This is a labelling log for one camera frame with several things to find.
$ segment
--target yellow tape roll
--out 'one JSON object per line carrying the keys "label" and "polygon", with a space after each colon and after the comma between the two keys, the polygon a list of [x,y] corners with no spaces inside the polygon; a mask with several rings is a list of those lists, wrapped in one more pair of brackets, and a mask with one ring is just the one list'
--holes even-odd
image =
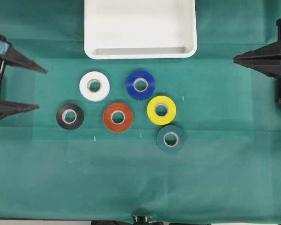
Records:
{"label": "yellow tape roll", "polygon": [[[156,113],[156,108],[163,105],[167,108],[168,112],[165,116],[159,116]],[[149,119],[157,125],[166,125],[171,123],[176,116],[176,105],[172,99],[166,96],[157,96],[153,98],[147,107],[147,114]]]}

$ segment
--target blue tape roll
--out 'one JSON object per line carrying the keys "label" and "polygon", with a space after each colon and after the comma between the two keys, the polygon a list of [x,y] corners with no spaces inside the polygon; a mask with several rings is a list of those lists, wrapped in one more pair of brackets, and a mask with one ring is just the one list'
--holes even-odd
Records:
{"label": "blue tape roll", "polygon": [[[176,138],[176,143],[167,143],[165,141],[166,135],[174,135]],[[176,126],[166,126],[162,128],[157,135],[157,144],[158,147],[167,153],[175,153],[181,150],[185,143],[184,132]]]}
{"label": "blue tape roll", "polygon": [[[134,85],[138,81],[144,81],[147,88],[143,91],[137,90]],[[127,91],[131,97],[136,100],[145,100],[151,97],[155,90],[155,80],[153,76],[146,71],[135,71],[127,79]]]}

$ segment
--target tape roll hole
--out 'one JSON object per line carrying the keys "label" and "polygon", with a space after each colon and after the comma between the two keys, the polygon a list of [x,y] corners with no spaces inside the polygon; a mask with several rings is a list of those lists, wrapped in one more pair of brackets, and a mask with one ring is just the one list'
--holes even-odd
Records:
{"label": "tape roll hole", "polygon": [[92,79],[88,82],[88,89],[90,92],[97,92],[101,89],[101,82],[97,79]]}
{"label": "tape roll hole", "polygon": [[72,109],[67,109],[62,113],[62,120],[66,124],[73,124],[77,120],[77,113]]}
{"label": "tape roll hole", "polygon": [[120,110],[116,110],[111,114],[111,121],[115,125],[121,125],[122,123],[124,123],[125,118],[125,114]]}
{"label": "tape roll hole", "polygon": [[148,89],[148,81],[146,81],[146,79],[144,78],[137,78],[134,83],[133,83],[133,87],[137,92],[144,92]]}
{"label": "tape roll hole", "polygon": [[169,113],[169,108],[165,104],[158,104],[155,107],[155,113],[157,116],[164,117]]}
{"label": "tape roll hole", "polygon": [[179,136],[175,132],[167,132],[163,137],[164,144],[170,148],[174,148],[179,143]]}

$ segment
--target red tape roll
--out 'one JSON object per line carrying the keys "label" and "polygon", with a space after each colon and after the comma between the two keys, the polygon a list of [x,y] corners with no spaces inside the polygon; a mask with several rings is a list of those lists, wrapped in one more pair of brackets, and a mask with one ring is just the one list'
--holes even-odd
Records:
{"label": "red tape roll", "polygon": [[[112,121],[114,113],[121,112],[124,114],[124,120],[121,123],[115,123]],[[106,108],[103,116],[106,127],[115,132],[122,133],[129,129],[133,122],[133,113],[131,109],[123,103],[114,103]]]}

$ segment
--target black clamp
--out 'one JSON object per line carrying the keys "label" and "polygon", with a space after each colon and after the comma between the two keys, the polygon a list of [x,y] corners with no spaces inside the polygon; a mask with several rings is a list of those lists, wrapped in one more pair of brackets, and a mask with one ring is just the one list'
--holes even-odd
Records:
{"label": "black clamp", "polygon": [[277,80],[276,102],[281,106],[281,19],[276,23],[278,41],[234,58],[234,62]]}
{"label": "black clamp", "polygon": [[[4,36],[0,35],[0,89],[6,65],[35,70],[44,74],[48,73],[46,69],[19,53]],[[39,106],[0,100],[0,120],[10,115],[35,109],[39,109]]]}

